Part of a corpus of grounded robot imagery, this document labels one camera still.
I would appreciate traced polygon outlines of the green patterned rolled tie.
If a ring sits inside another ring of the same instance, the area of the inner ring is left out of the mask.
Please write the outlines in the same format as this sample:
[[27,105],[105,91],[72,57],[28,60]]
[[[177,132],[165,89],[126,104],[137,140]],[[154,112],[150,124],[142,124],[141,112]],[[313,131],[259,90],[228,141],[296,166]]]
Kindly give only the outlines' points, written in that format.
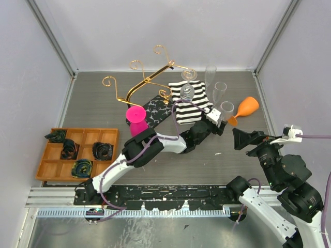
[[44,137],[50,143],[63,143],[66,138],[67,130],[57,129],[53,130],[51,133],[45,135]]

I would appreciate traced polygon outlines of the orange wooden compartment tray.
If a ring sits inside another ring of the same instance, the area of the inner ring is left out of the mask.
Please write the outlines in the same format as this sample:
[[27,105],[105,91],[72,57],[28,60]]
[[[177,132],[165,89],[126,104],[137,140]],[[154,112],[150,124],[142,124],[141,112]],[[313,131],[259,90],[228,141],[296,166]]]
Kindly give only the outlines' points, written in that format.
[[[78,156],[75,160],[61,159],[63,143],[50,143],[47,141],[43,156],[37,170],[36,179],[41,181],[81,182],[86,178],[74,178],[71,169],[79,159],[88,159],[93,163],[91,177],[101,174],[115,159],[117,155],[119,130],[112,128],[53,128],[53,130],[67,130],[66,138],[79,145]],[[95,142],[110,143],[113,145],[111,161],[98,161],[93,156]]]

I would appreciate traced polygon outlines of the gold wine glass rack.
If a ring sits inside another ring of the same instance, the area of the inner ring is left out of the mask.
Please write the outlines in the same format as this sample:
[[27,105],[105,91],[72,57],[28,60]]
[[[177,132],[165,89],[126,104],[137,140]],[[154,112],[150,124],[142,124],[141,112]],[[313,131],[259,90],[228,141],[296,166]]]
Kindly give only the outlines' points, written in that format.
[[167,49],[163,45],[156,45],[153,48],[155,54],[163,54],[166,57],[167,64],[147,75],[144,69],[144,65],[139,60],[133,60],[129,63],[131,70],[141,70],[142,79],[134,85],[130,86],[130,89],[124,97],[118,95],[118,91],[126,86],[126,84],[119,84],[114,76],[106,75],[100,80],[104,87],[114,87],[115,97],[110,102],[110,106],[107,107],[106,113],[108,114],[107,127],[123,129],[127,127],[124,111],[128,110],[132,106],[141,106],[137,104],[135,100],[146,100],[147,97],[157,94],[162,98],[164,104],[169,105],[172,91],[166,84],[158,83],[155,81],[157,77],[165,73],[167,70],[173,70],[179,68],[185,71],[184,80],[191,81],[193,77],[197,75],[196,70],[188,66],[182,66],[176,63],[175,60],[169,58]]

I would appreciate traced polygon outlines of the tall clear champagne flute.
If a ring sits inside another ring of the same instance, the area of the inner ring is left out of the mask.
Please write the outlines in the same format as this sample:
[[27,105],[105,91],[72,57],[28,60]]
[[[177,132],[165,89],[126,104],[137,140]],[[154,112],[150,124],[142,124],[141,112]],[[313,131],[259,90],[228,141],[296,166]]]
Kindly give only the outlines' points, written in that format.
[[208,88],[210,84],[213,82],[216,71],[217,71],[217,67],[215,65],[206,66],[205,75],[204,75],[204,83],[206,88]]

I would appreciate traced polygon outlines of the blue floral rolled tie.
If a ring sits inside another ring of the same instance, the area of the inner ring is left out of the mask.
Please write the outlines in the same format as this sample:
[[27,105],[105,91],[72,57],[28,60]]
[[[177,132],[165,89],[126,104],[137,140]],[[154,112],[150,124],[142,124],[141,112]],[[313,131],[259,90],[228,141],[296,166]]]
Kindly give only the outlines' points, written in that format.
[[113,145],[110,143],[95,142],[93,144],[93,156],[98,161],[111,161]]

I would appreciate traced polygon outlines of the yellow blue rolled tie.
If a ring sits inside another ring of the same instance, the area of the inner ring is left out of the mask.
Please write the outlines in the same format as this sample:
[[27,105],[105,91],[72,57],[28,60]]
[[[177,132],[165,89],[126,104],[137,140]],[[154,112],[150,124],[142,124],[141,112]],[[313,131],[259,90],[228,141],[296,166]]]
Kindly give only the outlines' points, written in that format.
[[74,178],[89,178],[92,173],[93,163],[88,159],[79,159],[74,162],[71,175]]

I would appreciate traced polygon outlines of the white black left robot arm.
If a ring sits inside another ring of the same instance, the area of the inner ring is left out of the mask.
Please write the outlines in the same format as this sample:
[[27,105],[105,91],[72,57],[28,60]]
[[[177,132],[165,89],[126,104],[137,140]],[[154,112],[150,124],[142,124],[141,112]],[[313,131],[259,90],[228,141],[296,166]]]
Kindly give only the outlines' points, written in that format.
[[226,125],[226,121],[215,122],[207,114],[177,136],[162,135],[153,128],[146,129],[125,142],[121,154],[102,173],[84,183],[85,199],[92,205],[101,203],[105,200],[103,194],[127,172],[145,166],[161,152],[192,152],[210,134],[222,136]]

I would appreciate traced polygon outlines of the clear stemmed wine glass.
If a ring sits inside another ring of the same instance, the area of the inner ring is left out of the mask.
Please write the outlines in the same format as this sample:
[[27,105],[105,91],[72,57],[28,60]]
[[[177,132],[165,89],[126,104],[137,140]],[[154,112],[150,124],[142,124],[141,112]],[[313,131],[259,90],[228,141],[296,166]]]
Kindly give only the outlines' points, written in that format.
[[230,101],[223,101],[220,105],[221,120],[228,121],[233,115],[234,105]]

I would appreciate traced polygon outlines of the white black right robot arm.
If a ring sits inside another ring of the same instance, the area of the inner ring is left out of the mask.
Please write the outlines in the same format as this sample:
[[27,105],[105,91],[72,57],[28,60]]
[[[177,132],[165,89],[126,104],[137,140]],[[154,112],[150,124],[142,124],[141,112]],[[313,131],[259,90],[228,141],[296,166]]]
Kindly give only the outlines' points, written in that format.
[[301,156],[279,153],[286,143],[302,142],[305,138],[303,131],[294,125],[284,126],[281,136],[262,131],[248,133],[238,128],[232,131],[234,149],[255,146],[246,153],[247,156],[259,159],[270,189],[279,193],[277,200],[295,223],[279,215],[242,176],[227,184],[229,201],[240,202],[254,212],[274,232],[283,247],[330,247],[325,228],[328,196],[322,197],[307,182],[312,172]]

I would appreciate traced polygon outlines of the orange floral rolled tie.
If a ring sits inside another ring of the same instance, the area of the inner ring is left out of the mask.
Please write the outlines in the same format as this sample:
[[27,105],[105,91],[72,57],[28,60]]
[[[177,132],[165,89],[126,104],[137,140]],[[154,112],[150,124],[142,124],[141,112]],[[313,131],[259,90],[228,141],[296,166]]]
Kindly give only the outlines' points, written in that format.
[[78,151],[79,151],[79,145],[75,141],[71,139],[65,139],[61,151],[61,159],[75,160],[78,156]]

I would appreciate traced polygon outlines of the pink plastic wine glass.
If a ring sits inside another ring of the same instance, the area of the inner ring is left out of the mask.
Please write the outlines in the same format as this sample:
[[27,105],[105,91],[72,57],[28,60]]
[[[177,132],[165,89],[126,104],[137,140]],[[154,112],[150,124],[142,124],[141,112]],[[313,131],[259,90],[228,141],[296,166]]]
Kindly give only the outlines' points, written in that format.
[[132,137],[149,128],[145,118],[146,111],[141,106],[132,106],[126,112],[126,118],[130,122],[130,133]]

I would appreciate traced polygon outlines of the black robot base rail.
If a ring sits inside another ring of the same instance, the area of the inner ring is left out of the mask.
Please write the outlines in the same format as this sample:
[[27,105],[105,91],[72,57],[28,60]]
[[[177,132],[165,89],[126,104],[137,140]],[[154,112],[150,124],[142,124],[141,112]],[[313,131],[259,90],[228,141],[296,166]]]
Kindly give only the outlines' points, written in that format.
[[223,185],[113,185],[104,193],[88,196],[85,189],[77,189],[73,204],[103,205],[108,209],[125,207],[127,210],[179,210],[188,205],[190,211],[220,210],[224,205],[240,205],[239,191]]

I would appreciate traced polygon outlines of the orange plastic wine glass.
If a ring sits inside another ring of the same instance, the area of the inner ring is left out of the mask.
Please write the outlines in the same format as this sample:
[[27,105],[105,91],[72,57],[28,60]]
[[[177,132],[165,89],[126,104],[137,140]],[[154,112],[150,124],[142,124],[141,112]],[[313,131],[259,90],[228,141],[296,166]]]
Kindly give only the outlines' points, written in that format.
[[237,118],[242,116],[249,116],[259,108],[259,103],[254,97],[247,97],[243,100],[237,108],[237,113],[234,116],[231,116],[228,120],[228,123],[232,126],[237,126]]

